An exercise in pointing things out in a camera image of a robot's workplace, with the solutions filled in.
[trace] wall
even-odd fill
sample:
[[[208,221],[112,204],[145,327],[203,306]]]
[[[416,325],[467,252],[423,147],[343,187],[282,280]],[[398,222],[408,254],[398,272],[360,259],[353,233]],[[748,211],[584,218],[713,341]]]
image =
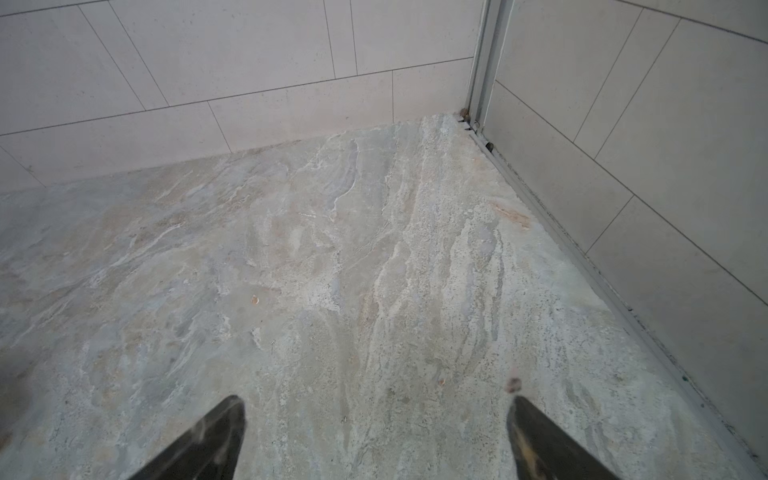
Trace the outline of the wall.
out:
[[[641,3],[517,0],[483,133],[765,465],[768,3]]]
[[[457,111],[481,9],[0,0],[0,192]]]

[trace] textured stone surface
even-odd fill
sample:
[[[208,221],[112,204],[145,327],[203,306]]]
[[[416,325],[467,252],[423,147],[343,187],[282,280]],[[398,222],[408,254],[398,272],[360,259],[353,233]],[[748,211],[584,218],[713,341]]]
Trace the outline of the textured stone surface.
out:
[[[734,478],[449,117],[0,197],[0,472],[126,478],[236,393],[238,478],[514,478],[502,386],[624,478]]]

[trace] gray baseboard trim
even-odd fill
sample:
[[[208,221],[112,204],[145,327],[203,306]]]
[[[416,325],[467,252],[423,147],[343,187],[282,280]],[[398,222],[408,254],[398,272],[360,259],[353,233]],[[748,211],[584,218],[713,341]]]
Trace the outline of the gray baseboard trim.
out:
[[[752,458],[746,443],[739,438],[733,427],[728,425],[707,397],[692,382],[683,380],[683,378],[688,378],[688,376],[674,360],[674,357],[648,332],[638,316],[627,308],[616,291],[600,274],[600,271],[550,215],[534,192],[512,170],[503,156],[496,150],[493,153],[488,151],[485,147],[488,140],[482,134],[476,134],[472,130],[468,131],[468,134],[491,163],[494,164],[499,173],[502,174],[507,183],[515,190],[520,200],[538,218],[541,225],[549,233],[549,236],[552,237],[555,243],[558,244],[561,250],[565,252],[579,269],[581,275],[589,282],[592,290],[608,305],[608,308],[614,313],[621,327],[641,345],[641,348],[652,358],[652,361],[657,363],[660,370],[666,374],[667,379],[689,407],[698,415],[699,419],[710,427],[715,441],[730,457],[734,466],[739,470],[740,477],[754,480],[768,478],[766,472]]]

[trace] marbled floor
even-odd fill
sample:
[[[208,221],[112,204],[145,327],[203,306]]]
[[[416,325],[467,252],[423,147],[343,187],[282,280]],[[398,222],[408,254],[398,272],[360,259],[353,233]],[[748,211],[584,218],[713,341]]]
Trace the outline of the marbled floor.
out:
[[[0,197],[0,476],[514,478],[523,393],[623,478],[725,454],[451,117]]]

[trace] white wall tile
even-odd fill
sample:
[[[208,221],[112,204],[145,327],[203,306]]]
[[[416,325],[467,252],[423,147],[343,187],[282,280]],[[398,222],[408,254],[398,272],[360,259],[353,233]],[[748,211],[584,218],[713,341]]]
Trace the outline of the white wall tile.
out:
[[[634,3],[768,41],[765,0],[636,0]]]
[[[78,7],[0,18],[0,134],[141,111]]]
[[[0,148],[0,194],[40,186],[40,182]]]
[[[46,185],[230,152],[208,103],[0,137]]]
[[[210,102],[233,151],[392,122],[392,73]]]
[[[584,251],[632,196],[498,82],[483,133]]]
[[[768,300],[768,45],[683,20],[597,161]]]
[[[114,62],[118,64],[134,93],[139,97],[141,105],[148,110],[167,107],[168,103],[163,98],[163,94],[154,83],[147,66],[144,65],[109,3],[87,3],[80,5],[80,9]]]
[[[645,8],[640,13],[574,142],[592,158],[608,138],[678,20],[678,17]]]
[[[496,79],[573,140],[640,12],[615,0],[516,2]]]
[[[0,15],[74,5],[78,0],[0,0]]]
[[[395,70],[395,121],[458,113],[467,98],[471,70],[471,58]]]
[[[336,78],[357,75],[355,38],[352,33],[352,9],[349,0],[325,0],[325,3]]]
[[[114,0],[172,105],[333,78],[323,0]]]
[[[755,453],[768,455],[768,306],[636,197],[589,257]]]
[[[360,74],[475,54],[482,0],[352,0]]]

